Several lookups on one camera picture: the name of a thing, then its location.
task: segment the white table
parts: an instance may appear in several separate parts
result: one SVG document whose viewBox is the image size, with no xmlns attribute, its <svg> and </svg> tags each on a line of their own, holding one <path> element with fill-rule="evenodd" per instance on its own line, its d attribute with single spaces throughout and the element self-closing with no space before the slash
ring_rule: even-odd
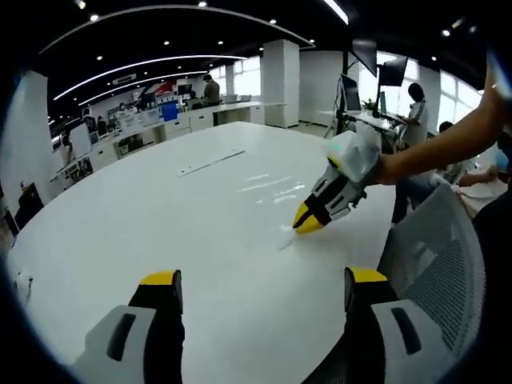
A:
<svg viewBox="0 0 512 384">
<path fill-rule="evenodd" d="M 345 266 L 375 268 L 394 187 L 323 230 L 291 239 L 324 172 L 322 138 L 236 122 L 153 146 L 50 202 L 9 257 L 34 276 L 27 307 L 57 360 L 139 281 L 182 270 L 184 382 L 304 380 L 342 335 Z M 188 166 L 246 152 L 178 177 Z"/>
</svg>

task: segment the window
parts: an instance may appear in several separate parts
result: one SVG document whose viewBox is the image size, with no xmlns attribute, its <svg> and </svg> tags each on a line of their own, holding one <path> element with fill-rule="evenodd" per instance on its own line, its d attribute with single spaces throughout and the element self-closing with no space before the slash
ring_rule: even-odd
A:
<svg viewBox="0 0 512 384">
<path fill-rule="evenodd" d="M 441 99 L 438 127 L 442 122 L 458 122 L 480 103 L 476 89 L 446 72 L 441 72 Z"/>
<path fill-rule="evenodd" d="M 377 52 L 377 64 L 383 64 L 389 60 L 395 60 L 398 56 L 384 52 Z M 416 82 L 419 78 L 418 62 L 415 60 L 407 60 L 406 73 L 402 87 L 397 86 L 383 86 L 381 92 L 386 95 L 386 109 L 387 112 L 394 114 L 401 114 L 407 116 L 409 114 L 409 105 L 413 102 L 410 98 L 407 89 L 410 84 Z M 363 65 L 359 66 L 359 97 L 362 101 L 367 101 L 369 98 L 375 101 L 377 96 L 378 78 L 375 78 L 367 68 Z"/>
<path fill-rule="evenodd" d="M 262 92 L 260 77 L 260 57 L 234 63 L 234 92 L 259 96 Z"/>
<path fill-rule="evenodd" d="M 222 95 L 226 94 L 226 66 L 220 66 L 210 71 L 210 75 L 213 80 L 218 83 L 219 93 Z"/>
</svg>

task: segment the black ceiling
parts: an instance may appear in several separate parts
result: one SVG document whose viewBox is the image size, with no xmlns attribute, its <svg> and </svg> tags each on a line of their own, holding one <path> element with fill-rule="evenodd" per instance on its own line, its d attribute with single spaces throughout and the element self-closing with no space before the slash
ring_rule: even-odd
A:
<svg viewBox="0 0 512 384">
<path fill-rule="evenodd" d="M 323 0 L 209 0 L 208 7 L 231 10 L 255 18 L 277 20 L 277 25 L 315 40 L 315 49 L 346 50 L 352 37 L 374 38 L 380 50 L 408 55 L 434 69 L 443 68 L 481 87 L 485 74 L 485 49 L 479 30 L 469 33 L 473 22 L 463 8 L 447 6 L 446 1 L 338 0 L 349 14 L 348 27 Z M 140 6 L 183 4 L 196 6 L 198 0 L 86 0 L 80 10 L 73 0 L 36 2 L 26 17 L 30 26 L 32 51 L 39 52 L 64 33 L 89 21 L 91 13 L 100 16 Z M 464 22 L 449 38 L 441 30 L 460 17 Z M 71 86 L 102 72 L 135 62 L 188 54 L 227 54 L 252 56 L 265 42 L 286 38 L 301 47 L 300 38 L 272 26 L 230 14 L 195 10 L 142 10 L 98 20 L 77 30 L 39 55 L 33 68 L 49 78 L 49 113 L 72 115 L 78 103 L 107 91 L 107 83 L 125 74 L 139 79 L 182 71 L 208 70 L 210 64 L 229 62 L 217 59 L 187 59 L 138 66 L 105 76 L 84 85 L 57 101 L 53 98 Z"/>
</svg>

